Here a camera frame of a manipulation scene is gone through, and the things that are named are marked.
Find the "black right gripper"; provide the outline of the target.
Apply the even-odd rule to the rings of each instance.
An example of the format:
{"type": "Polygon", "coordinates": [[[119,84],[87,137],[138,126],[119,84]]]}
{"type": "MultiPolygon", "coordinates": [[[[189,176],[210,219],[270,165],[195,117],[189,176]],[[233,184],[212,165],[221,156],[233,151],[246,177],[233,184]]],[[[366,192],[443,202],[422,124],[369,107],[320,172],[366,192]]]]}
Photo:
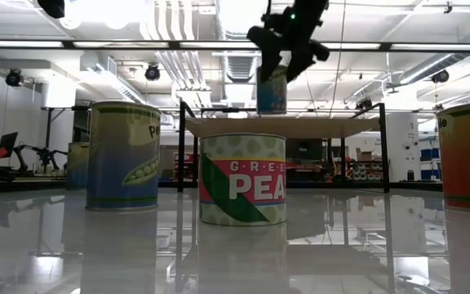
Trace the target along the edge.
{"type": "Polygon", "coordinates": [[[267,82],[273,75],[282,57],[281,39],[291,52],[290,63],[286,70],[286,81],[292,82],[315,60],[327,61],[330,50],[315,40],[310,40],[316,27],[322,25],[321,15],[326,10],[325,4],[293,4],[281,13],[264,14],[264,27],[252,26],[246,37],[261,51],[261,82],[267,82]]]}

